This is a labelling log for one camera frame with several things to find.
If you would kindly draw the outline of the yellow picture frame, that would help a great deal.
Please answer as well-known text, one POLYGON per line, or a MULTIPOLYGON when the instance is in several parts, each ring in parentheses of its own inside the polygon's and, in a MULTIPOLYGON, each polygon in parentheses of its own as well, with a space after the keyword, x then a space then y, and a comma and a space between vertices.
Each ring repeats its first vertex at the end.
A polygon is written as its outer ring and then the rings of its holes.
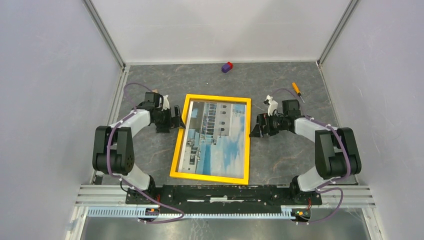
POLYGON ((247 97, 187 94, 170 177, 246 185, 251 103, 247 97))

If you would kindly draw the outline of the orange handled screwdriver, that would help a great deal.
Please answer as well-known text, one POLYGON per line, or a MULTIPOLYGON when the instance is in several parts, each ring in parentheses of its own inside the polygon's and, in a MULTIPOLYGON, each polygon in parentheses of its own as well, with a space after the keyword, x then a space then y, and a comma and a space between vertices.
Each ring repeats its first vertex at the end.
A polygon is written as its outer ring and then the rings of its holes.
POLYGON ((297 96, 301 99, 301 101, 305 104, 305 100, 302 97, 302 92, 300 91, 298 85, 295 82, 292 82, 292 88, 295 91, 295 93, 297 94, 297 96))

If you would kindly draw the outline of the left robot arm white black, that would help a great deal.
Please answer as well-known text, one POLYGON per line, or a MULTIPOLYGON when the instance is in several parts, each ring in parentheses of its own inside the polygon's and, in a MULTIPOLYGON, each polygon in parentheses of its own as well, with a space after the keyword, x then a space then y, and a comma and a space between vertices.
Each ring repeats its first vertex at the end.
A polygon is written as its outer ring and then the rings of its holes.
POLYGON ((167 134, 172 129, 185 129, 181 109, 171 107, 168 96, 146 92, 144 100, 137 104, 121 120, 98 126, 94 133, 92 167, 95 171, 118 178, 145 204, 157 198, 154 179, 135 163, 133 138, 143 128, 155 126, 158 134, 167 134))

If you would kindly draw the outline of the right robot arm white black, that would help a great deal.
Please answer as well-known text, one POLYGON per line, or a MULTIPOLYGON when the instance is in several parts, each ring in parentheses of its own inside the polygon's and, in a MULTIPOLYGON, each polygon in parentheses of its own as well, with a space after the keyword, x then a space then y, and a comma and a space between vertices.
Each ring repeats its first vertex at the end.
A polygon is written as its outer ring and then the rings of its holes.
POLYGON ((314 143, 314 166, 307 172, 293 178, 289 185, 289 199, 302 204, 309 193, 320 192, 321 188, 357 175, 362 170, 354 132, 349 127, 333 127, 320 123, 313 117, 301 113, 298 100, 282 101, 282 111, 278 103, 267 96, 265 113, 258 114, 251 138, 271 137, 281 131, 302 136, 314 143))

